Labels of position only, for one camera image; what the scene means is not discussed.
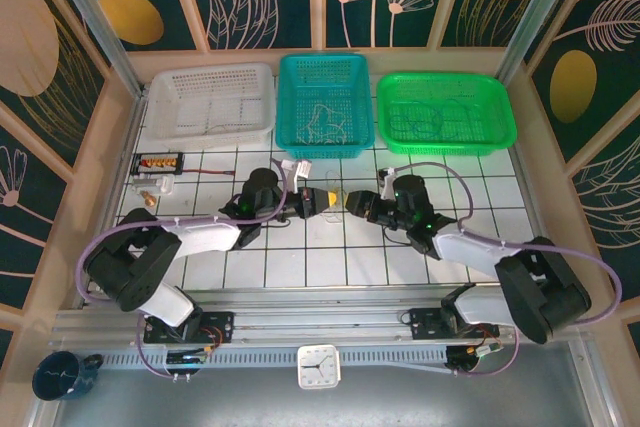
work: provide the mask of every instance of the white connector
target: white connector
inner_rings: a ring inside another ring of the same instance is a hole
[[[174,175],[163,174],[159,177],[140,177],[138,179],[133,179],[131,188],[136,194],[146,191],[151,195],[171,195],[173,193],[174,183]]]
[[[494,343],[489,345],[481,345],[476,347],[476,357],[481,359],[485,355],[489,355],[493,352],[499,352],[502,350],[502,344]]]
[[[396,180],[398,174],[396,170],[392,167],[387,169],[387,175],[384,178],[384,185],[382,186],[382,193],[380,194],[380,198],[382,200],[393,200],[395,199],[395,191],[393,190],[393,181]]]
[[[287,191],[298,193],[298,178],[309,178],[311,173],[311,161],[310,160],[296,160],[291,161],[287,159],[282,160],[282,169],[287,174]]]

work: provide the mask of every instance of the white clock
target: white clock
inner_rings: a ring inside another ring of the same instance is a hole
[[[298,349],[298,384],[303,389],[330,389],[340,382],[340,355],[333,345]]]

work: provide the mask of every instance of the dark blue cup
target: dark blue cup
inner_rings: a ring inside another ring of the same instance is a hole
[[[71,352],[54,352],[40,362],[33,374],[33,392],[42,400],[82,397],[93,387],[102,360],[100,354],[80,359]]]

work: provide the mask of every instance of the white grid mat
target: white grid mat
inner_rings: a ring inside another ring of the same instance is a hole
[[[372,77],[374,107],[375,85]],[[389,152],[378,134],[373,149],[357,159],[317,160],[313,162],[310,187],[341,187],[344,192],[377,190],[376,172],[412,162],[444,162],[460,173],[471,188],[477,210],[468,225],[487,235],[514,241],[532,238],[511,159],[507,151],[487,157],[409,156]],[[166,152],[167,149],[145,136],[143,121],[136,152]],[[235,170],[235,177],[187,173],[176,177],[172,195],[159,197],[148,209],[159,218],[206,215],[218,209],[242,188],[250,172],[273,167],[269,158],[290,158],[280,150],[273,136],[263,144],[247,144],[185,152],[185,169]],[[447,172],[436,167],[420,167],[413,173],[425,177],[429,197],[436,211],[449,217],[467,212],[462,187]],[[118,219],[131,209],[144,207],[144,200],[124,186]],[[345,285],[407,285],[487,282],[495,279],[464,265],[435,261],[411,247],[393,244],[383,238],[379,226],[350,214],[337,213],[341,223],[328,223],[323,216],[307,221],[292,219],[286,228],[263,229],[246,249],[234,252],[206,252],[174,262],[165,281],[185,290],[254,287],[319,287]],[[401,232],[388,231],[390,238],[406,242]]]

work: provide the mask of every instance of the black bracket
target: black bracket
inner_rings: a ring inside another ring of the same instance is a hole
[[[198,331],[189,339],[189,344],[211,344],[211,335],[218,340],[219,334],[222,333],[222,344],[231,342],[233,336],[233,321],[235,314],[233,312],[203,312],[200,317]],[[144,332],[145,344],[178,344],[175,338],[167,335],[166,331],[153,328],[147,324]]]
[[[413,340],[483,339],[486,335],[482,328],[475,325],[469,325],[464,330],[455,330],[448,321],[449,317],[443,316],[442,309],[438,307],[411,309],[404,317],[402,321],[411,329]],[[482,324],[482,327],[490,335],[500,335],[500,329],[495,325]]]

